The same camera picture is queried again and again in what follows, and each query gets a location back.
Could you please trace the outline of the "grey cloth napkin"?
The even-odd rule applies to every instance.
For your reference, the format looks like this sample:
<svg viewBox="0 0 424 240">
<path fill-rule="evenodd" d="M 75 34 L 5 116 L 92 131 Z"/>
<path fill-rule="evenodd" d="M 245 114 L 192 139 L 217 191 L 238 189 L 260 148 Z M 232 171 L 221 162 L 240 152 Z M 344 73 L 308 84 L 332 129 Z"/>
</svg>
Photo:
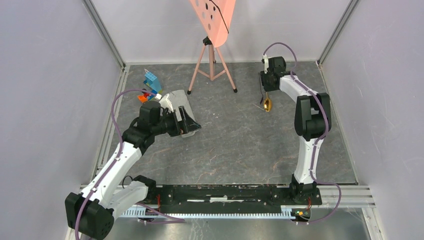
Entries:
<svg viewBox="0 0 424 240">
<path fill-rule="evenodd" d="M 193 113 L 193 110 L 192 110 L 191 105 L 189 103 L 186 92 L 184 90 L 180 89 L 180 90 L 171 91 L 169 94 L 170 94 L 170 100 L 172 102 L 172 106 L 174 108 L 174 111 L 176 112 L 177 120 L 178 121 L 181 120 L 181 116 L 180 116 L 180 112 L 179 112 L 179 106 L 184 106 L 185 110 L 189 114 L 189 116 L 195 120 L 194 113 Z M 162 115 L 164 116 L 167 112 L 169 112 L 169 110 L 167 108 L 164 108 Z M 179 135 L 179 136 L 181 136 L 182 138 L 187 138 L 187 137 L 193 136 L 196 132 L 189 133 L 189 134 L 182 134 L 182 135 Z"/>
</svg>

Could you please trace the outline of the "gold spoon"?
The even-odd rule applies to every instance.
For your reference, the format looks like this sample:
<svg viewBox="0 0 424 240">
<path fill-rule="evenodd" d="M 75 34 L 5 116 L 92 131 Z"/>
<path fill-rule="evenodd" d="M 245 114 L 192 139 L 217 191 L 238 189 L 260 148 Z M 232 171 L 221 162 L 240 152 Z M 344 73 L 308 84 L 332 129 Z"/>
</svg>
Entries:
<svg viewBox="0 0 424 240">
<path fill-rule="evenodd" d="M 265 92 L 265 97 L 263 100 L 263 108 L 266 112 L 270 112 L 273 107 L 272 100 L 269 98 L 268 92 Z"/>
</svg>

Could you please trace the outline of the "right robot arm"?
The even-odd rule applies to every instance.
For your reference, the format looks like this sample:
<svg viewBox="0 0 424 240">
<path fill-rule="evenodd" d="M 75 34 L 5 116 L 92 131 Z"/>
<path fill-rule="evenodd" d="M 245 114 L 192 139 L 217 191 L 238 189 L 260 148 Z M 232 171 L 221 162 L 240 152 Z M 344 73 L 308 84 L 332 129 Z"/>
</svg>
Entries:
<svg viewBox="0 0 424 240">
<path fill-rule="evenodd" d="M 327 93 L 319 93 L 287 70 L 282 56 L 262 56 L 264 69 L 259 73 L 266 93 L 280 90 L 296 104 L 294 129 L 299 136 L 299 153 L 296 169 L 289 185 L 290 196 L 298 198 L 318 193 L 316 166 L 324 138 L 331 130 L 331 106 Z"/>
</svg>

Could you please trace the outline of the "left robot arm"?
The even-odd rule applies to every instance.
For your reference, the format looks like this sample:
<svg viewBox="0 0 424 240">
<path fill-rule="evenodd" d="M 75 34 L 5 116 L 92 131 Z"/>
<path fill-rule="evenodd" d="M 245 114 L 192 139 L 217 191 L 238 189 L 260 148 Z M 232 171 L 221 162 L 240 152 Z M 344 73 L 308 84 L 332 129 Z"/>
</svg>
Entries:
<svg viewBox="0 0 424 240">
<path fill-rule="evenodd" d="M 65 198 L 67 224 L 74 229 L 75 238 L 83 234 L 103 240 L 122 213 L 147 197 L 155 181 L 144 176 L 135 177 L 126 188 L 115 191 L 156 136 L 177 137 L 200 129 L 201 125 L 190 117 L 184 106 L 170 110 L 157 101 L 142 105 L 105 167 L 80 193 L 71 192 Z"/>
</svg>

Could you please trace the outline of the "blue toy brick figure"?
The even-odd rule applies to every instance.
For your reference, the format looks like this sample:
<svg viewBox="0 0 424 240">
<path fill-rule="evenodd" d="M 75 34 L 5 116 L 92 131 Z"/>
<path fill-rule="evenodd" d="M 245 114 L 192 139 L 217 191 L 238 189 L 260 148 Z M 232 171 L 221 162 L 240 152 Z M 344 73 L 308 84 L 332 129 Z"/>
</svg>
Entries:
<svg viewBox="0 0 424 240">
<path fill-rule="evenodd" d="M 144 71 L 145 80 L 143 81 L 143 83 L 150 88 L 149 92 L 153 94 L 161 94 L 163 89 L 158 78 L 147 69 L 144 69 Z M 147 101 L 152 100 L 154 96 L 149 93 L 143 93 L 143 95 L 138 95 L 137 98 L 141 103 L 145 103 Z"/>
</svg>

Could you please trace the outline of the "pink tripod stand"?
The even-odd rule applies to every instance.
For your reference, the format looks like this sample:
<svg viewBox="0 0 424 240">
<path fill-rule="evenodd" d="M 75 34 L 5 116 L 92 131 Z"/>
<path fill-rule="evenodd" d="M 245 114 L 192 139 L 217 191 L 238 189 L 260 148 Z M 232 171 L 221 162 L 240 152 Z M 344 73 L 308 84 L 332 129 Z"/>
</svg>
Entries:
<svg viewBox="0 0 424 240">
<path fill-rule="evenodd" d="M 223 55 L 221 53 L 220 48 L 215 47 L 209 37 L 205 37 L 202 40 L 202 43 L 203 43 L 203 46 L 202 46 L 202 49 L 201 49 L 201 53 L 199 55 L 196 66 L 194 68 L 194 72 L 193 72 L 193 75 L 192 75 L 192 78 L 191 78 L 191 81 L 190 81 L 190 84 L 189 84 L 189 87 L 188 87 L 186 93 L 188 95 L 190 95 L 192 93 L 192 89 L 193 89 L 197 74 L 201 74 L 201 75 L 209 78 L 209 80 L 212 81 L 212 82 L 215 79 L 217 79 L 218 77 L 220 77 L 221 75 L 226 74 L 227 78 L 228 78 L 228 80 L 231 84 L 233 92 L 237 93 L 238 89 L 236 87 L 236 84 L 235 84 L 230 72 L 229 72 L 228 66 L 227 66 L 227 64 L 226 64 L 226 62 L 223 58 Z M 206 73 L 206 72 L 199 69 L 206 49 L 208 50 L 209 73 Z M 220 63 L 223 67 L 223 70 L 219 73 L 215 73 L 215 65 L 217 63 L 215 53 L 217 53 L 217 56 L 219 57 Z"/>
</svg>

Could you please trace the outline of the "pink perforated board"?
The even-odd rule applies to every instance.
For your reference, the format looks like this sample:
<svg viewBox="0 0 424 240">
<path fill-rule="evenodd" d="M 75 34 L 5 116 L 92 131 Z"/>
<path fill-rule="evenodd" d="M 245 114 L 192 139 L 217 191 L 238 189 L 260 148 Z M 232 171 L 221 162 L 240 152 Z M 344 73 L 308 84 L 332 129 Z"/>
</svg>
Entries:
<svg viewBox="0 0 424 240">
<path fill-rule="evenodd" d="M 216 48 L 225 44 L 235 10 L 236 0 L 189 0 L 188 1 L 212 45 Z"/>
</svg>

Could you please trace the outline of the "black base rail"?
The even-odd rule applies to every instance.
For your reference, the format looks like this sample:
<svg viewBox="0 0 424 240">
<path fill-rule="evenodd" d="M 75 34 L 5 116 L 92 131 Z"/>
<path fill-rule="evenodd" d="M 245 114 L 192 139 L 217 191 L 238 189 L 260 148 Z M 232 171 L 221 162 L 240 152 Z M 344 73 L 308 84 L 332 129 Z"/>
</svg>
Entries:
<svg viewBox="0 0 424 240">
<path fill-rule="evenodd" d="M 297 220 L 323 204 L 317 184 L 164 184 L 148 183 L 143 200 L 124 217 L 177 219 Z"/>
</svg>

